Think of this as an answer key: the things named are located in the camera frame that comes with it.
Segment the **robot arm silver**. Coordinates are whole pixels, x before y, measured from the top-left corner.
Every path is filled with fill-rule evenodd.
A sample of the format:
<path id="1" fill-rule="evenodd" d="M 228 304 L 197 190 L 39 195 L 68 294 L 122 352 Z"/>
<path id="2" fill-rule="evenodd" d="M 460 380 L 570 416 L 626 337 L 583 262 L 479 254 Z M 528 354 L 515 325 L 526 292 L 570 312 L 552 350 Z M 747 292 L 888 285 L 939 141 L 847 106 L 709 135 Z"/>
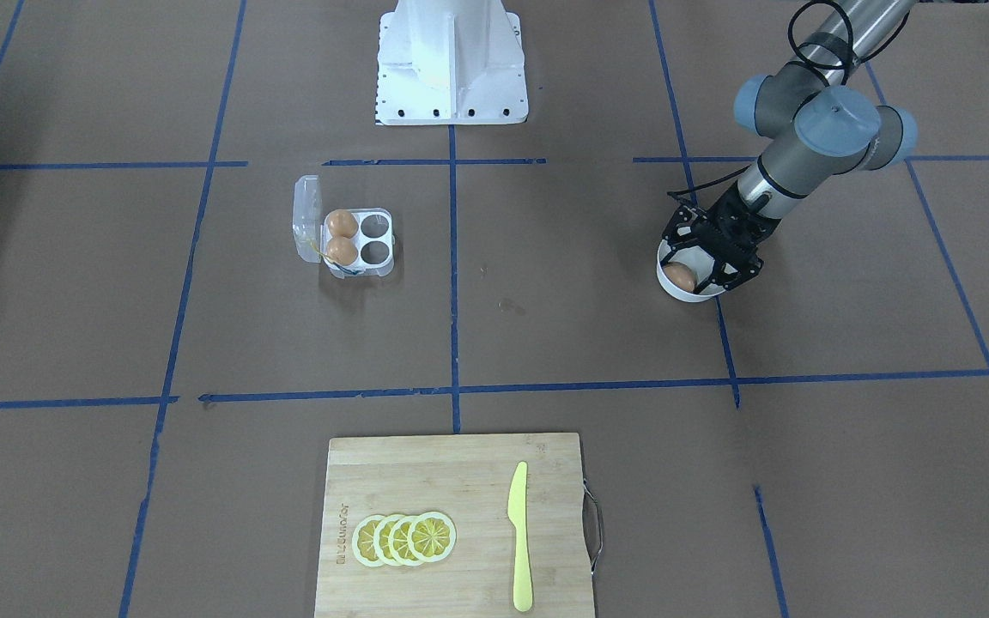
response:
<path id="1" fill-rule="evenodd" d="M 834 176 L 879 171 L 904 161 L 918 141 L 906 110 L 876 105 L 852 89 L 852 75 L 907 24 L 911 1 L 828 1 L 829 17 L 802 40 L 786 36 L 792 58 L 737 91 L 735 121 L 767 138 L 764 152 L 722 177 L 710 206 L 692 189 L 673 191 L 676 208 L 657 246 L 657 281 L 670 297 L 706 301 L 761 274 L 758 247 L 781 220 Z"/>

